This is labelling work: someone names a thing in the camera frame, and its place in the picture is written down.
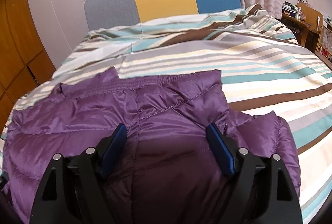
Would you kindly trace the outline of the purple quilted down jacket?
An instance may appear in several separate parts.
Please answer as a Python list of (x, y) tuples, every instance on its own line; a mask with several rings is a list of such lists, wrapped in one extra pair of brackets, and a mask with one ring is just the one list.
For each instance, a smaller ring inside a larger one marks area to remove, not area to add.
[(110, 68), (75, 85), (57, 84), (46, 98), (13, 112), (3, 152), (5, 197), (28, 223), (51, 157), (80, 154), (124, 124), (127, 142), (105, 186), (120, 222), (211, 223), (227, 191), (205, 137), (211, 123), (255, 155), (279, 154), (300, 189), (288, 123), (274, 112), (230, 109), (220, 71), (121, 79)]

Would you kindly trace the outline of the striped duvet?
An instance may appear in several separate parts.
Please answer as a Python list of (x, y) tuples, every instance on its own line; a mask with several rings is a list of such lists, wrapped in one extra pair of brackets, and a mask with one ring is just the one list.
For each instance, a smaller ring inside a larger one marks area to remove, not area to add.
[(5, 197), (3, 170), (7, 130), (16, 110), (46, 98), (57, 84), (75, 85), (114, 68), (121, 79), (178, 76), (218, 70), (230, 109), (251, 116), (274, 112), (289, 125), (300, 166), (302, 223), (331, 223), (331, 70), (310, 50), (248, 33), (223, 33), (125, 53), (114, 45), (79, 45), (52, 78), (19, 98), (1, 135), (2, 223), (24, 223)]

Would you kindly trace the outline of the wooden wardrobe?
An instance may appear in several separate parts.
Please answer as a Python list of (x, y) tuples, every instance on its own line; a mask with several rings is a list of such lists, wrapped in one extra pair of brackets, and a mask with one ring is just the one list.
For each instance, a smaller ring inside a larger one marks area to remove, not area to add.
[(1, 0), (1, 128), (15, 102), (43, 82), (55, 67), (35, 28), (28, 0)]

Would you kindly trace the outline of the wooden chair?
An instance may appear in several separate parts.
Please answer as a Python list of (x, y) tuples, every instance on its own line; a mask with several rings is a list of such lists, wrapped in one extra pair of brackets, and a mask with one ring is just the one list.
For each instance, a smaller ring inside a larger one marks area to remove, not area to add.
[(331, 55), (332, 55), (332, 32), (326, 26), (321, 27), (319, 40), (316, 46), (315, 55), (321, 59), (329, 69), (331, 69)]

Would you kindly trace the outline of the striped pillow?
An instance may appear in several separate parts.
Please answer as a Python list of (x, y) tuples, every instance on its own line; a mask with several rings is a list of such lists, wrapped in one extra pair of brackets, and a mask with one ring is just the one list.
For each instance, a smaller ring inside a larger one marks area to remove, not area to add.
[(294, 33), (259, 4), (218, 13), (179, 15), (153, 19), (133, 26), (100, 28), (88, 32), (79, 45), (93, 50), (114, 45), (125, 53), (194, 40), (214, 40), (223, 33), (248, 33), (296, 43)]

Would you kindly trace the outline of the wooden desk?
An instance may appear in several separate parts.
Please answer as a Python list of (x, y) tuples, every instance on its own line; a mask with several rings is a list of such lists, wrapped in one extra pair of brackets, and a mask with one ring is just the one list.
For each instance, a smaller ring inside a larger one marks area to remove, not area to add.
[(281, 21), (294, 33), (300, 46), (316, 51), (323, 26), (322, 13), (301, 1), (292, 6), (285, 3)]

